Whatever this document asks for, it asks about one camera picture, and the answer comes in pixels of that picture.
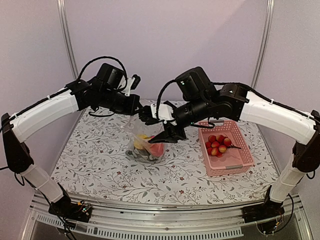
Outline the orange red mango toy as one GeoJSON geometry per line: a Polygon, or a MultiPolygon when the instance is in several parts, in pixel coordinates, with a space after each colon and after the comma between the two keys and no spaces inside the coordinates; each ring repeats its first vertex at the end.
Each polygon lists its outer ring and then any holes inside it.
{"type": "Polygon", "coordinates": [[[149,147],[148,147],[148,151],[154,157],[160,158],[164,154],[165,144],[164,143],[153,143],[153,144],[150,144],[149,147]]]}

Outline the clear zip top bag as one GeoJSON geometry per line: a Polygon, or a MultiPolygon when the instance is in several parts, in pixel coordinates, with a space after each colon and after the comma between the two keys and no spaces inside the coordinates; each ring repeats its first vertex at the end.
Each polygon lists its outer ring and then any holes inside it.
{"type": "Polygon", "coordinates": [[[145,123],[138,118],[138,115],[134,115],[131,116],[125,124],[124,131],[129,137],[128,148],[125,152],[128,158],[143,163],[157,163],[162,161],[166,144],[149,143],[149,140],[163,131],[163,125],[161,123],[145,125],[145,123]]]}

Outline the yellow lemon toy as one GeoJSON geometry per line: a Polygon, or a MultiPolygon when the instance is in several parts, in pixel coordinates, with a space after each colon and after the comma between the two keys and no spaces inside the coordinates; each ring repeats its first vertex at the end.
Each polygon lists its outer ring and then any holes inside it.
{"type": "Polygon", "coordinates": [[[148,148],[150,137],[145,134],[138,134],[134,136],[133,146],[138,150],[148,148]]]}

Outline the red yellow peach toy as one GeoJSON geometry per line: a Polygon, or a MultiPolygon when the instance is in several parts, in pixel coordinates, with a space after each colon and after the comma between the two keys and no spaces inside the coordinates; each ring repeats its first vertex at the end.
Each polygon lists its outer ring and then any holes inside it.
{"type": "Polygon", "coordinates": [[[210,135],[208,137],[208,141],[211,142],[211,143],[215,142],[216,140],[217,140],[217,137],[215,135],[210,135]]]}

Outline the red yellow apple toy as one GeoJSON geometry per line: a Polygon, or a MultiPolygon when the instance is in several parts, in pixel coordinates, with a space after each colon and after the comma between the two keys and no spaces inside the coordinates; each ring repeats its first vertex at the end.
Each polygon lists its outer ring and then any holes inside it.
{"type": "Polygon", "coordinates": [[[219,142],[219,143],[223,143],[225,138],[226,137],[224,135],[219,134],[219,135],[216,136],[216,141],[219,142]]]}

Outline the small red peach toy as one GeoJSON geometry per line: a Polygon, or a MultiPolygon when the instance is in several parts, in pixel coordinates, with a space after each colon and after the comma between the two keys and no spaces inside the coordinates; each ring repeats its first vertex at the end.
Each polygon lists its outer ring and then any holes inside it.
{"type": "Polygon", "coordinates": [[[227,147],[225,146],[225,145],[220,145],[219,147],[218,147],[218,151],[221,153],[221,154],[223,154],[223,153],[225,153],[226,151],[227,151],[227,147]]]}

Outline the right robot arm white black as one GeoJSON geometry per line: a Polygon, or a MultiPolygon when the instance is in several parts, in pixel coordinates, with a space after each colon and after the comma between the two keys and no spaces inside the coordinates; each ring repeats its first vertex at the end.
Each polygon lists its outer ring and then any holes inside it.
{"type": "Polygon", "coordinates": [[[204,119],[227,118],[255,123],[295,140],[292,160],[268,189],[265,202],[259,206],[262,218],[278,210],[290,191],[308,173],[320,165],[320,115],[305,113],[273,101],[242,83],[223,83],[221,89],[197,66],[174,79],[185,105],[175,108],[157,102],[150,108],[154,119],[163,123],[163,131],[150,142],[176,143],[186,138],[185,128],[204,119]]]}

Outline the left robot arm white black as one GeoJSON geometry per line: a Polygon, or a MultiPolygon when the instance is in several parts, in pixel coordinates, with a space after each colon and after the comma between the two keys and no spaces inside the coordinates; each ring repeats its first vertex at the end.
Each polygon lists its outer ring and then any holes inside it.
{"type": "Polygon", "coordinates": [[[140,81],[138,75],[127,77],[124,70],[104,63],[91,80],[72,81],[18,113],[4,114],[1,130],[7,167],[42,192],[63,217],[70,217],[75,211],[70,198],[34,163],[25,141],[54,121],[86,108],[105,108],[114,114],[133,116],[140,107],[140,97],[131,91],[140,81]]]}

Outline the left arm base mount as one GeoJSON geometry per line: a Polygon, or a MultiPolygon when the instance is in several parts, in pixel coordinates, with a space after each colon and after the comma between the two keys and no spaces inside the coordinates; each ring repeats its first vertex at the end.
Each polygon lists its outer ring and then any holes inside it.
{"type": "Polygon", "coordinates": [[[61,218],[88,223],[92,215],[92,205],[81,200],[77,203],[71,201],[68,193],[58,184],[62,190],[62,198],[57,202],[51,202],[48,212],[61,218]]]}

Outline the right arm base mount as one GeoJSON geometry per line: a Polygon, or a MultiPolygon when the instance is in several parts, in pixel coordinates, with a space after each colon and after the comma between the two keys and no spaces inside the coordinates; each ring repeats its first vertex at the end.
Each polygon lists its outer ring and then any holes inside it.
{"type": "Polygon", "coordinates": [[[245,206],[241,210],[245,223],[257,223],[257,229],[264,235],[274,234],[280,225],[285,210],[282,203],[265,200],[261,204],[245,206]]]}

